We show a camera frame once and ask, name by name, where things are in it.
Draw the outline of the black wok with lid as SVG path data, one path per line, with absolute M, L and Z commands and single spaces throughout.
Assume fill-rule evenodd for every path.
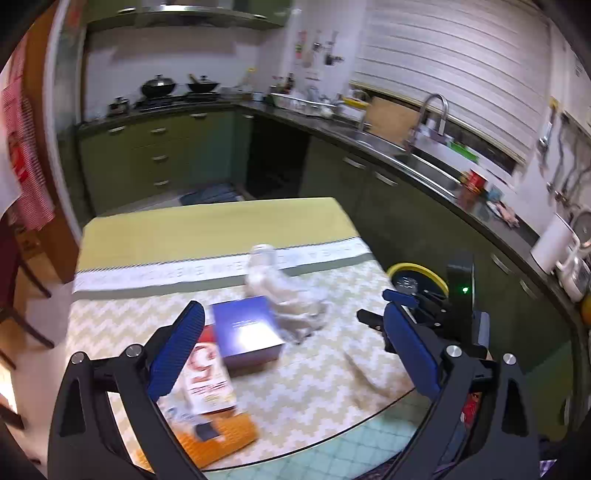
M 140 87 L 140 92 L 145 98 L 161 98 L 170 95 L 175 88 L 176 82 L 174 80 L 158 74 L 146 81 Z

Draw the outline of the wooden cutting board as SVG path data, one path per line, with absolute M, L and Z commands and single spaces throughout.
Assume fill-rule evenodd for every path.
M 419 112 L 407 106 L 375 97 L 367 111 L 369 132 L 391 143 L 403 145 L 417 124 Z

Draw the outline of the blue square box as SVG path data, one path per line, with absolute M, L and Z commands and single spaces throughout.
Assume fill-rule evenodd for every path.
M 213 304 L 215 340 L 228 370 L 259 367 L 280 358 L 284 341 L 266 297 Z

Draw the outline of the white printed tube wrapper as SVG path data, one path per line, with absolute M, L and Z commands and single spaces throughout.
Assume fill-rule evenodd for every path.
M 212 421 L 194 414 L 184 400 L 166 396 L 161 397 L 157 405 L 171 429 L 201 442 L 221 438 Z

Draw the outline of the white electric kettle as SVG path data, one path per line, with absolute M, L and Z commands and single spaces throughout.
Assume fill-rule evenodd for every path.
M 544 273 L 551 274 L 555 269 L 567 269 L 579 248 L 580 239 L 577 234 L 561 215 L 555 213 L 532 248 L 531 256 Z

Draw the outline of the orange foam net sleeve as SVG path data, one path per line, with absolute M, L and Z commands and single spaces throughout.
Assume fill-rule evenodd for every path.
M 171 420 L 169 426 L 190 460 L 203 469 L 259 438 L 247 413 Z

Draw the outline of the red instant noodle cup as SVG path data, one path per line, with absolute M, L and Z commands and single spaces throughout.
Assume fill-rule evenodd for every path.
M 477 195 L 485 192 L 488 182 L 485 176 L 474 169 L 463 172 L 460 181 L 465 188 Z

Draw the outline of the yellow rimmed trash bin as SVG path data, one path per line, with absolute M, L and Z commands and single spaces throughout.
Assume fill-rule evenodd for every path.
M 394 289 L 401 293 L 416 294 L 425 291 L 448 297 L 446 281 L 427 267 L 416 263 L 397 263 L 387 270 Z

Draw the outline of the pink cloth on counter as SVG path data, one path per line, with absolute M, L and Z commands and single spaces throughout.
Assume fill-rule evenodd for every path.
M 517 228 L 519 226 L 519 220 L 515 212 L 502 201 L 487 201 L 486 205 L 510 228 Z

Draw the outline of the small steel pot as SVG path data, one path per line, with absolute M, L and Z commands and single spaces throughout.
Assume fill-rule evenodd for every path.
M 125 115 L 129 112 L 129 100 L 124 97 L 116 97 L 112 103 L 108 105 L 107 116 L 114 117 Z

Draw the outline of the range hood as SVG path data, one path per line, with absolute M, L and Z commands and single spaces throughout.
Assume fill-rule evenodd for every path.
M 269 30 L 283 27 L 291 1 L 87 1 L 90 31 L 119 27 L 211 26 Z

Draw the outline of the red checkered apron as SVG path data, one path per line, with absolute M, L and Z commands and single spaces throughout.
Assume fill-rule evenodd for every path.
M 46 186 L 37 155 L 31 105 L 24 92 L 27 37 L 10 57 L 6 86 L 1 89 L 1 113 L 11 172 L 20 194 L 16 211 L 28 230 L 41 230 L 55 217 L 55 207 Z

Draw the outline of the red white carton box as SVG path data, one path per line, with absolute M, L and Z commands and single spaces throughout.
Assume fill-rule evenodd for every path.
M 235 409 L 235 390 L 223 363 L 212 325 L 206 325 L 182 369 L 183 389 L 190 409 L 209 415 Z

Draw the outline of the patterned yellow tablecloth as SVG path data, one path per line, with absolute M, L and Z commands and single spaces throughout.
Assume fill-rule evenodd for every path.
M 245 296 L 252 247 L 276 249 L 287 275 L 321 293 L 325 326 L 280 359 L 236 373 L 238 408 L 256 442 L 205 470 L 211 479 L 353 479 L 401 452 L 429 402 L 356 312 L 384 310 L 391 285 L 329 198 L 245 201 L 120 214 L 84 229 L 68 353 L 93 359 L 142 344 L 190 301 Z

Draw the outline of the dark wooden chair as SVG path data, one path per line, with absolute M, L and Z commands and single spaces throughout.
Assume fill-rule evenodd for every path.
M 32 434 L 49 428 L 68 286 L 57 276 L 38 239 L 30 234 L 17 239 L 27 267 L 51 294 L 46 297 L 23 269 L 18 270 L 13 306 L 34 330 L 53 343 L 52 347 L 42 344 L 12 318 L 1 322 L 1 400 L 23 417 L 25 431 Z

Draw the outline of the white pill bottle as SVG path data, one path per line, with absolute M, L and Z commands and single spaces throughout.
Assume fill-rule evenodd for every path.
M 270 244 L 257 244 L 250 249 L 247 274 L 266 275 L 276 270 L 276 249 Z

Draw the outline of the white window blind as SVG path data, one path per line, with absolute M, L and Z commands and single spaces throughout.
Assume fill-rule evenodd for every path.
M 524 163 L 550 66 L 549 21 L 530 1 L 370 1 L 352 80 L 416 103 L 441 94 L 452 120 Z

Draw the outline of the green kitchen cabinets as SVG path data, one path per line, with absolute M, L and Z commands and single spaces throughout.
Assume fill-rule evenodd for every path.
M 553 411 L 590 391 L 586 334 L 574 305 L 530 251 L 536 233 L 510 228 L 434 158 L 320 119 L 267 106 L 209 105 L 79 124 L 78 162 L 92 211 L 228 182 L 247 198 L 332 197 L 381 265 L 443 272 L 469 251 L 494 353 L 514 353 Z

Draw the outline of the green plastic tray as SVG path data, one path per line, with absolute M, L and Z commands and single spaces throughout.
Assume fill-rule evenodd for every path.
M 470 151 L 466 146 L 459 144 L 457 142 L 450 142 L 449 148 L 452 149 L 457 154 L 463 156 L 464 158 L 472 161 L 473 163 L 479 163 L 479 156 L 472 151 Z

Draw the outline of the white rice cooker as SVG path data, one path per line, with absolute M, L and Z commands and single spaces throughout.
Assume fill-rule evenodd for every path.
M 579 255 L 575 255 L 563 268 L 557 268 L 560 286 L 573 303 L 581 301 L 590 285 L 590 267 Z

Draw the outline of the white dish rack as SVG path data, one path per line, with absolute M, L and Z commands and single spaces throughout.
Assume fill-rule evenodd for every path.
M 337 106 L 325 103 L 300 99 L 287 94 L 270 94 L 273 106 L 307 117 L 331 118 L 335 114 Z

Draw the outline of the black frying pan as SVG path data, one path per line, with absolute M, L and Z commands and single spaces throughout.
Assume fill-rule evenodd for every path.
M 212 93 L 218 85 L 218 82 L 211 81 L 206 75 L 201 75 L 200 78 L 197 78 L 192 74 L 188 75 L 188 83 L 186 84 L 190 92 L 196 94 Z

